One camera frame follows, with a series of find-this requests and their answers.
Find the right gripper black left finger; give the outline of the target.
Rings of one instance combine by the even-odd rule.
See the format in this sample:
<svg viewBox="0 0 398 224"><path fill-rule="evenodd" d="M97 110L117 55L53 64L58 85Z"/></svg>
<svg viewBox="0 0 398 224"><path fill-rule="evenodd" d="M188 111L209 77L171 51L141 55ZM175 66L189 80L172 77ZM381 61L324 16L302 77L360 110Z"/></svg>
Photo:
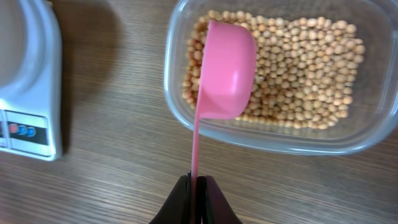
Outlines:
<svg viewBox="0 0 398 224"><path fill-rule="evenodd" d="M178 179L163 206L149 224L189 224L190 198L191 177L188 173Z"/></svg>

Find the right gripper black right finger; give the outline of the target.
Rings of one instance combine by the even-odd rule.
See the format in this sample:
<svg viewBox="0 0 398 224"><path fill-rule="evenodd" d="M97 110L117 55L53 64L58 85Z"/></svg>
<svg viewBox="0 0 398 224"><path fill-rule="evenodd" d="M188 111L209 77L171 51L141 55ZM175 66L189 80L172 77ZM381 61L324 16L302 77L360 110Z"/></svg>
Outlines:
<svg viewBox="0 0 398 224"><path fill-rule="evenodd" d="M197 178L196 223L243 224L210 175Z"/></svg>

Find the pink plastic measuring scoop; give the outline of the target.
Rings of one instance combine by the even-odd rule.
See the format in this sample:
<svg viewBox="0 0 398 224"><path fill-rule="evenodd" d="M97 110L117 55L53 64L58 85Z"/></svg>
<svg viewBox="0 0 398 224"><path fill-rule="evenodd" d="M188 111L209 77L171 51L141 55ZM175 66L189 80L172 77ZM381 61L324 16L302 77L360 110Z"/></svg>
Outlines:
<svg viewBox="0 0 398 224"><path fill-rule="evenodd" d="M199 122L206 119L234 119L251 96L256 69L254 37L244 27L210 20L201 65L195 110L190 223L196 222Z"/></svg>

